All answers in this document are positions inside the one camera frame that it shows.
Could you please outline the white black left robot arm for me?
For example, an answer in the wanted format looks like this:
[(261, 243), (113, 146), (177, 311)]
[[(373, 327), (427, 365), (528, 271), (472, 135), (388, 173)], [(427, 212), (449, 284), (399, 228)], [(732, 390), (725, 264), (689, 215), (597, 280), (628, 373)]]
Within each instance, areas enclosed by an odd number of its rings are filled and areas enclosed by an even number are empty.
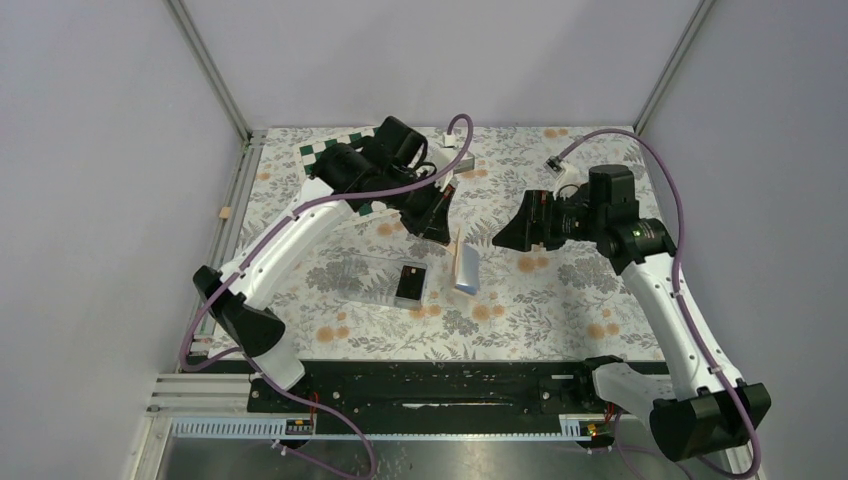
[(225, 330), (282, 408), (304, 407), (311, 387), (285, 323), (269, 309), (276, 292), (319, 240), (374, 201), (397, 211), (410, 234), (450, 244), (452, 174), (473, 131), (468, 115), (455, 116), (444, 135), (454, 156), (438, 164), (427, 159), (427, 138), (393, 116), (372, 135), (325, 147), (300, 191), (259, 237), (221, 267), (195, 272), (202, 298), (195, 320), (211, 317)]

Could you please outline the beige leather card holder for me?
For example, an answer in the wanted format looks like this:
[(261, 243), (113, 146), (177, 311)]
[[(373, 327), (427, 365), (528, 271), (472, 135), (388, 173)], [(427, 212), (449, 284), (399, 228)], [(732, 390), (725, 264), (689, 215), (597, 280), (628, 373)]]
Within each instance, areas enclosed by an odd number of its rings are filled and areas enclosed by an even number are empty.
[(452, 290), (467, 297), (476, 296), (480, 284), (480, 254), (467, 242), (465, 231), (458, 227), (446, 247), (451, 256), (450, 282)]

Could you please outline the stack of credit cards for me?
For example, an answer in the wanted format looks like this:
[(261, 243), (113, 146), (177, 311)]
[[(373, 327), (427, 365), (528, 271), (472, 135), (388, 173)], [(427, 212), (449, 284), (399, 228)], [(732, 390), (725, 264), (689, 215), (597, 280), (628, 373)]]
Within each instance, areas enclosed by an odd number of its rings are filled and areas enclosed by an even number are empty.
[(404, 265), (400, 271), (395, 296), (399, 299), (419, 301), (424, 291), (426, 276), (425, 267)]

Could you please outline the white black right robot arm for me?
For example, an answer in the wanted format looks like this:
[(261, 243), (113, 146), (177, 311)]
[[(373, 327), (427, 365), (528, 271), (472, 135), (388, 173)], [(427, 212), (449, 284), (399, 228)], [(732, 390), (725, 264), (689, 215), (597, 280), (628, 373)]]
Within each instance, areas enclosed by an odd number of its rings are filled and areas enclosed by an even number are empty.
[(744, 379), (697, 305), (686, 301), (676, 246), (660, 220), (641, 217), (626, 166), (591, 168), (568, 197), (526, 191), (492, 240), (520, 252), (557, 250), (568, 241), (590, 242), (610, 262), (649, 321), (670, 375), (662, 381), (612, 355), (589, 358), (575, 376), (577, 405), (597, 412), (612, 403), (636, 416), (671, 461), (753, 445), (770, 395), (763, 384)]

